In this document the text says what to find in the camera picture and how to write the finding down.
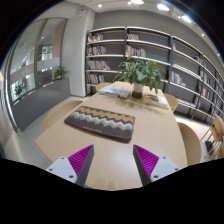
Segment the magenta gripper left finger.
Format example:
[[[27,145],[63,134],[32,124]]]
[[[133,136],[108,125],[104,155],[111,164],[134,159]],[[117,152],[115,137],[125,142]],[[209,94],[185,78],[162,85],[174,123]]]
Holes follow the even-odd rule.
[[[84,187],[93,157],[94,146],[90,145],[69,157],[59,157],[47,168],[47,171]]]

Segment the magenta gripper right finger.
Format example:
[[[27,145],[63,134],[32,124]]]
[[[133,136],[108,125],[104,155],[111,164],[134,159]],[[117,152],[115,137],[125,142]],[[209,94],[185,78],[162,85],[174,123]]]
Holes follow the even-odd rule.
[[[133,156],[143,186],[179,170],[179,167],[168,157],[159,157],[138,145],[133,145]]]

